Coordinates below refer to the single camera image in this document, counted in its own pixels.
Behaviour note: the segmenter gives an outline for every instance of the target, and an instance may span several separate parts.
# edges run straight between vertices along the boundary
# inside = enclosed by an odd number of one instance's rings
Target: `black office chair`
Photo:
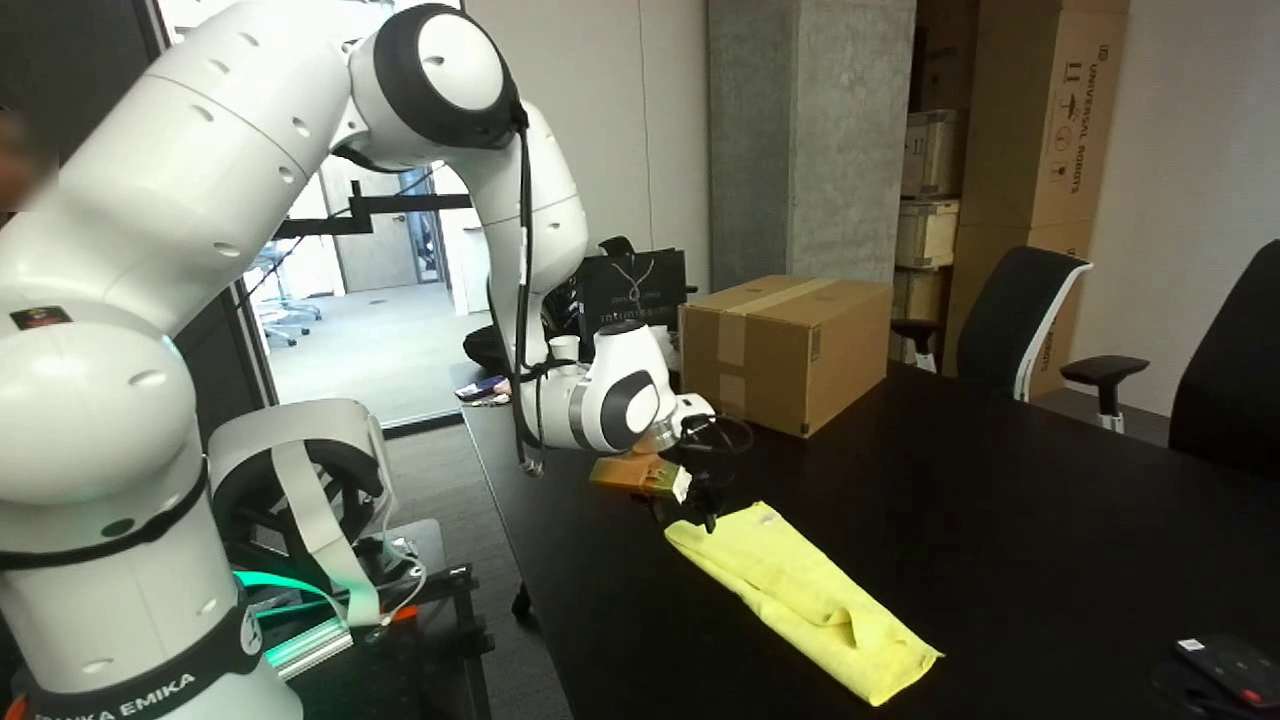
[[[1047,329],[1089,269],[1044,247],[1006,253],[962,329],[956,378],[1027,399]],[[891,333],[910,340],[916,367],[935,367],[932,320],[897,320]]]
[[[1171,399],[1169,450],[1280,476],[1280,240],[1209,323]]]

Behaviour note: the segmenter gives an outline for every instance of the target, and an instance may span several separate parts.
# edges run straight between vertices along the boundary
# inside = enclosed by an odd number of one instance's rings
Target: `black table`
[[[614,718],[1155,718],[1171,640],[1280,650],[1280,485],[897,374],[816,439],[755,432],[733,510],[769,501],[946,660],[872,711],[594,488],[594,456],[514,452],[469,413],[571,711]]]

